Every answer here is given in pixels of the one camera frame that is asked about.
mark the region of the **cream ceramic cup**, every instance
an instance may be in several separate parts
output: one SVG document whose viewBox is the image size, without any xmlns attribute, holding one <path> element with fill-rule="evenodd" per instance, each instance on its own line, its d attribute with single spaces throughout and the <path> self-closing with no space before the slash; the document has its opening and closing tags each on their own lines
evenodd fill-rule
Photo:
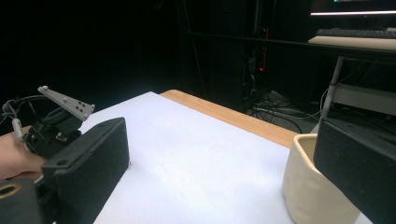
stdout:
<svg viewBox="0 0 396 224">
<path fill-rule="evenodd" d="M 317 134 L 293 139 L 283 194 L 292 219 L 298 224 L 355 223 L 361 211 L 313 163 Z"/>
</svg>

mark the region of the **wooden table edge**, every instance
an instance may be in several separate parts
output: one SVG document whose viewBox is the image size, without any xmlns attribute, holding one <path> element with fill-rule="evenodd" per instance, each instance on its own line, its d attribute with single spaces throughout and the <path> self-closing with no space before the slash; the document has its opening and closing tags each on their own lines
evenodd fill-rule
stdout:
<svg viewBox="0 0 396 224">
<path fill-rule="evenodd" d="M 183 91 L 170 90 L 160 95 L 212 118 L 222 120 L 247 132 L 257 134 L 260 137 L 276 142 L 287 148 L 290 148 L 293 137 L 297 134 L 274 124 L 231 110 L 222 105 L 208 102 L 207 100 L 195 97 Z"/>
</svg>

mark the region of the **cable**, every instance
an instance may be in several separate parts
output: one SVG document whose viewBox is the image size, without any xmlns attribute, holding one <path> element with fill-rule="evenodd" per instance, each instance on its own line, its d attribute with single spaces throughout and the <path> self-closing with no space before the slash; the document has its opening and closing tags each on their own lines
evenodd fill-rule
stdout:
<svg viewBox="0 0 396 224">
<path fill-rule="evenodd" d="M 17 119 L 20 108 L 25 103 L 28 103 L 30 105 L 34 115 L 37 117 L 37 114 L 31 104 L 31 102 L 35 100 L 48 100 L 48 98 L 47 96 L 44 95 L 34 95 L 34 96 L 24 97 L 18 100 L 8 100 L 2 106 L 2 114 L 1 114 L 2 119 L 0 121 L 0 124 L 2 124 L 6 119 Z"/>
<path fill-rule="evenodd" d="M 321 97 L 320 97 L 320 109 L 319 109 L 320 114 L 321 114 L 321 111 L 322 111 L 323 97 L 324 97 L 324 95 L 326 94 L 326 92 L 327 92 L 328 90 L 329 90 L 329 89 L 327 89 L 326 91 L 324 91 L 323 94 L 322 94 Z"/>
<path fill-rule="evenodd" d="M 31 102 L 28 102 L 30 109 L 33 112 L 33 115 L 35 116 L 35 119 L 38 120 L 40 123 L 42 123 L 41 118 L 37 115 L 37 113 L 35 112 L 35 108 L 33 107 Z"/>
<path fill-rule="evenodd" d="M 367 71 L 364 73 L 364 75 L 361 77 L 361 80 L 359 80 L 356 83 L 356 86 L 359 86 L 359 84 L 361 84 L 361 82 L 367 77 L 367 75 L 369 74 L 369 72 L 373 69 L 374 65 L 376 65 L 376 61 L 373 62 L 373 64 L 367 69 Z"/>
<path fill-rule="evenodd" d="M 346 77 L 344 77 L 343 79 L 339 80 L 338 83 L 342 83 L 343 81 L 347 80 L 348 78 L 352 77 L 352 75 L 354 75 L 355 73 L 357 73 L 359 70 L 361 70 L 361 68 L 367 63 L 367 61 L 364 61 L 361 63 L 361 65 L 359 65 L 359 67 L 357 69 L 355 69 L 354 71 L 352 71 L 350 74 L 348 74 Z"/>
<path fill-rule="evenodd" d="M 283 114 L 283 115 L 285 115 L 285 116 L 289 116 L 289 117 L 294 118 L 294 119 L 315 119 L 315 120 L 318 120 L 318 119 L 315 117 L 315 115 L 317 115 L 317 114 L 320 113 L 320 110 L 319 110 L 318 112 L 312 114 L 312 115 L 311 115 L 311 114 L 307 114 L 307 113 L 302 112 L 302 111 L 298 111 L 298 110 L 294 110 L 294 109 L 289 109 L 289 108 L 279 108 L 278 110 L 289 110 L 289 111 L 294 111 L 294 112 L 297 112 L 297 113 L 306 115 L 306 117 L 295 117 L 295 116 L 293 116 L 293 115 L 291 115 L 291 114 L 280 113 L 280 114 Z"/>
<path fill-rule="evenodd" d="M 183 7 L 184 7 L 184 14 L 186 15 L 187 26 L 188 26 L 189 31 L 191 31 L 189 14 L 187 13 L 187 7 L 186 7 L 186 0 L 183 0 Z M 198 74 L 199 74 L 199 77 L 200 77 L 200 79 L 201 79 L 202 89 L 203 89 L 203 91 L 204 91 L 204 96 L 205 96 L 205 98 L 207 99 L 207 96 L 206 96 L 206 88 L 205 88 L 205 84 L 204 84 L 204 78 L 202 77 L 201 66 L 199 65 L 199 61 L 198 61 L 197 49 L 196 49 L 196 47 L 195 47 L 195 42 L 194 42 L 194 39 L 193 39 L 193 38 L 191 39 L 191 41 L 192 41 L 192 47 L 193 47 L 193 49 L 194 49 L 195 62 L 196 62 L 196 64 L 197 64 Z"/>
<path fill-rule="evenodd" d="M 318 113 L 320 113 L 320 111 L 318 111 L 318 112 L 316 112 L 316 113 L 313 114 L 313 115 L 306 114 L 306 115 L 308 115 L 308 116 L 306 116 L 306 117 L 294 117 L 294 116 L 289 115 L 289 114 L 285 114 L 285 113 L 281 113 L 281 112 L 275 112 L 274 110 L 271 110 L 271 109 L 256 108 L 256 110 L 264 111 L 264 112 L 266 112 L 266 111 L 272 111 L 272 112 L 275 113 L 275 114 L 282 115 L 282 116 L 285 116 L 285 117 L 289 117 L 289 118 L 291 118 L 291 119 L 316 119 L 316 120 L 318 120 L 317 118 L 315 118 L 315 115 L 317 115 Z"/>
<path fill-rule="evenodd" d="M 269 122 L 269 123 L 271 123 L 271 120 L 269 120 L 269 119 L 266 119 L 265 118 L 265 116 L 263 116 L 262 115 L 262 112 L 260 112 L 260 111 L 258 111 L 258 110 L 256 110 L 255 108 L 252 108 L 252 110 L 254 110 L 254 111 L 252 111 L 252 112 L 250 112 L 250 113 L 248 113 L 248 115 L 249 116 L 252 116 L 253 115 L 253 117 L 254 117 L 254 115 L 256 115 L 256 117 L 254 117 L 254 118 L 256 118 L 256 119 L 258 119 L 259 118 L 259 116 L 260 117 L 262 117 L 262 120 L 264 120 L 264 121 L 267 121 L 267 122 Z"/>
<path fill-rule="evenodd" d="M 267 119 L 267 118 L 266 118 L 266 115 L 269 114 L 269 112 L 272 112 L 272 114 L 271 114 L 272 118 L 273 118 L 273 117 L 276 117 L 276 118 L 279 118 L 279 119 L 284 119 L 284 120 L 286 120 L 286 121 L 292 123 L 292 124 L 298 129 L 298 131 L 299 131 L 300 133 L 303 133 L 303 130 L 300 128 L 300 126 L 299 126 L 296 122 L 292 121 L 291 119 L 283 118 L 283 117 L 281 117 L 281 116 L 276 115 L 276 112 L 273 111 L 273 110 L 265 110 L 265 109 L 257 108 L 257 107 L 253 107 L 252 109 L 255 110 L 255 111 L 252 112 L 252 113 L 250 113 L 250 114 L 249 114 L 250 116 L 251 116 L 252 114 L 257 114 L 257 115 L 259 116 L 261 113 L 265 112 L 265 115 L 264 115 L 264 116 L 261 115 L 262 119 L 263 119 L 264 121 L 267 121 L 267 122 L 269 122 L 269 123 L 273 123 L 273 124 L 276 125 L 276 123 L 275 123 L 272 119 Z"/>
</svg>

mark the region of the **computer monitor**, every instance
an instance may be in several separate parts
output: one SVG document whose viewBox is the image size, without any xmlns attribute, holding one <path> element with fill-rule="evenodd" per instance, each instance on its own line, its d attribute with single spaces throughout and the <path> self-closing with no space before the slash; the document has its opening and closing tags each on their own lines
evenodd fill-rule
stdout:
<svg viewBox="0 0 396 224">
<path fill-rule="evenodd" d="M 394 0 L 312 0 L 311 16 L 396 16 Z"/>
</svg>

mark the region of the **desk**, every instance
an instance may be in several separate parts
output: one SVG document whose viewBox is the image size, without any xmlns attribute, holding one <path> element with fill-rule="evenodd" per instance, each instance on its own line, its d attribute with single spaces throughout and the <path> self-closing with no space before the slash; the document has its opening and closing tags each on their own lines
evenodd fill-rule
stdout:
<svg viewBox="0 0 396 224">
<path fill-rule="evenodd" d="M 187 32 L 186 35 L 191 38 L 203 39 L 208 41 L 229 42 L 235 44 L 249 44 L 254 46 L 264 46 L 270 48 L 282 47 L 301 50 L 310 50 L 320 52 L 326 55 L 344 57 L 364 57 L 365 59 L 375 59 L 381 62 L 396 63 L 396 51 L 390 49 L 367 49 L 367 48 L 351 48 L 346 46 L 335 46 L 328 44 L 310 44 L 295 41 L 282 41 L 274 39 L 260 39 L 243 36 L 229 36 L 229 35 L 212 35 Z"/>
<path fill-rule="evenodd" d="M 289 147 L 261 135 L 289 145 L 295 133 L 180 91 L 111 106 L 81 131 L 116 117 L 132 165 L 95 223 L 293 223 L 281 190 Z"/>
<path fill-rule="evenodd" d="M 394 56 L 396 55 L 396 39 L 315 36 L 314 38 L 310 39 L 308 43 L 316 45 L 335 45 L 362 49 L 365 48 L 389 50 L 394 54 L 392 58 L 394 58 Z M 334 73 L 332 75 L 332 81 L 330 83 L 320 117 L 327 117 L 330 109 L 330 104 L 332 102 L 344 105 L 352 105 L 363 109 L 373 110 L 375 112 L 396 115 L 396 108 L 394 108 L 394 106 L 390 106 L 396 105 L 396 93 L 370 90 L 366 88 L 338 83 L 338 78 L 340 76 L 340 71 L 343 66 L 344 60 L 344 55 L 340 54 L 340 56 L 338 56 L 337 65 L 335 66 Z"/>
</svg>

